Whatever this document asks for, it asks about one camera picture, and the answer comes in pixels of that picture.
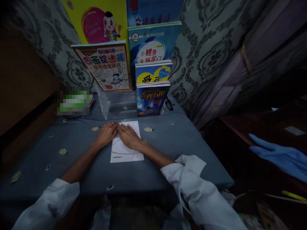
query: hand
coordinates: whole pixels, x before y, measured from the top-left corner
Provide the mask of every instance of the hand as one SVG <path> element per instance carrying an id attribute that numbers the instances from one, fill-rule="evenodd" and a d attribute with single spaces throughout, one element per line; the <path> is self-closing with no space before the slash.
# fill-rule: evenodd
<path id="1" fill-rule="evenodd" d="M 147 144 L 146 141 L 142 141 L 138 137 L 137 133 L 130 125 L 125 126 L 121 124 L 117 127 L 117 130 L 119 131 L 120 138 L 124 145 L 126 145 L 130 149 L 134 149 L 141 152 L 141 147 Z"/>
<path id="2" fill-rule="evenodd" d="M 120 34 L 121 30 L 122 30 L 122 26 L 118 25 L 118 35 Z"/>
<path id="3" fill-rule="evenodd" d="M 98 134 L 96 144 L 103 148 L 107 146 L 115 137 L 117 130 L 116 127 L 118 126 L 118 123 L 114 122 L 108 122 L 103 125 L 103 127 L 100 129 L 100 132 Z"/>

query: cartoon character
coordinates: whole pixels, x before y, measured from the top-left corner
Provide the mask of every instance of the cartoon character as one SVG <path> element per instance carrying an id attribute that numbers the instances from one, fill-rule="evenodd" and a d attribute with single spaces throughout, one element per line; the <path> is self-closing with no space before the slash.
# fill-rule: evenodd
<path id="1" fill-rule="evenodd" d="M 153 111 L 151 110 L 151 107 L 149 107 L 149 106 L 145 107 L 145 111 L 146 111 L 146 115 L 149 115 L 149 114 L 153 113 Z"/>
<path id="2" fill-rule="evenodd" d="M 123 79 L 120 79 L 119 78 L 119 74 L 116 73 L 116 74 L 113 74 L 113 82 L 111 82 L 111 84 L 115 85 L 115 84 L 119 84 L 123 81 Z"/>
<path id="3" fill-rule="evenodd" d="M 115 19 L 113 17 L 113 14 L 110 11 L 107 11 L 105 13 L 105 16 L 103 18 L 103 25 L 104 25 L 104 31 L 105 31 L 105 37 L 108 37 L 110 42 L 116 41 L 117 38 L 120 36 L 120 31 L 122 29 L 122 26 L 118 26 L 118 34 L 116 33 L 115 27 Z"/>
<path id="4" fill-rule="evenodd" d="M 109 42 L 104 32 L 103 18 L 105 12 L 97 7 L 91 7 L 82 16 L 82 30 L 89 44 Z"/>

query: book title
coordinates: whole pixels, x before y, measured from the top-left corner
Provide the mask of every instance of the book title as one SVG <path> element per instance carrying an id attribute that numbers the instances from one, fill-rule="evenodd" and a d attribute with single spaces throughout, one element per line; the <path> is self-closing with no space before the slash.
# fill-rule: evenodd
<path id="1" fill-rule="evenodd" d="M 101 55 L 97 56 L 85 56 L 83 58 L 84 63 L 87 65 L 93 65 L 94 69 L 108 69 L 121 67 L 122 62 L 125 62 L 125 54 L 115 54 L 115 49 L 110 50 L 99 50 L 98 53 Z"/>
<path id="2" fill-rule="evenodd" d="M 151 18 L 146 17 L 146 18 L 143 18 L 143 22 L 142 22 L 141 18 L 137 17 L 135 19 L 135 25 L 136 26 L 140 26 L 140 25 L 144 26 L 144 25 L 163 23 L 163 22 L 166 23 L 166 22 L 169 22 L 169 20 L 170 20 L 170 14 L 163 15 L 163 16 L 162 16 L 162 14 L 160 14 L 159 17 L 157 18 L 157 21 L 155 21 L 154 17 L 151 17 Z"/>
<path id="3" fill-rule="evenodd" d="M 145 99 L 146 101 L 154 99 L 155 97 L 164 97 L 166 93 L 166 90 L 159 90 L 159 89 L 154 89 L 154 90 L 145 90 L 143 93 L 141 93 L 141 99 Z"/>

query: picture book with cartoon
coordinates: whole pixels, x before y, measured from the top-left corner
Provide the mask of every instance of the picture book with cartoon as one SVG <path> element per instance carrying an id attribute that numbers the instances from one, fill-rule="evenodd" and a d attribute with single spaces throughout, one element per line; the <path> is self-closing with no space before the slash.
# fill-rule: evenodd
<path id="1" fill-rule="evenodd" d="M 128 41 L 125 0 L 62 0 L 62 3 L 82 44 Z"/>
<path id="2" fill-rule="evenodd" d="M 138 115 L 160 115 L 169 88 L 168 81 L 160 84 L 137 84 Z"/>
<path id="3" fill-rule="evenodd" d="M 173 62 L 170 59 L 150 64 L 136 64 L 136 82 L 142 84 L 167 81 L 172 67 Z"/>
<path id="4" fill-rule="evenodd" d="M 181 22 L 129 28 L 131 76 L 135 79 L 135 66 L 170 59 Z"/>
<path id="5" fill-rule="evenodd" d="M 71 47 L 103 91 L 131 90 L 125 41 Z"/>
<path id="6" fill-rule="evenodd" d="M 177 21 L 183 2 L 183 0 L 127 0 L 128 26 Z"/>

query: cartoon boy illustration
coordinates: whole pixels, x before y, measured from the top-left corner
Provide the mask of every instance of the cartoon boy illustration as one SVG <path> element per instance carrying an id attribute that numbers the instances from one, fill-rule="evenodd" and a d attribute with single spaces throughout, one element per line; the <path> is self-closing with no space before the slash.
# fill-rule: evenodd
<path id="1" fill-rule="evenodd" d="M 149 106 L 145 107 L 145 111 L 146 111 L 146 115 L 149 115 L 149 114 L 153 113 L 153 111 L 151 110 L 151 107 L 149 107 Z"/>
<path id="2" fill-rule="evenodd" d="M 119 78 L 119 74 L 116 73 L 116 74 L 113 74 L 113 82 L 111 82 L 111 84 L 119 84 L 122 82 L 122 79 Z"/>
<path id="3" fill-rule="evenodd" d="M 105 13 L 105 16 L 103 18 L 103 25 L 104 25 L 104 30 L 105 30 L 105 37 L 108 37 L 110 42 L 114 42 L 117 40 L 117 38 L 121 37 L 120 32 L 122 26 L 118 26 L 118 34 L 116 33 L 115 27 L 115 19 L 113 17 L 113 14 L 110 11 L 107 11 Z"/>

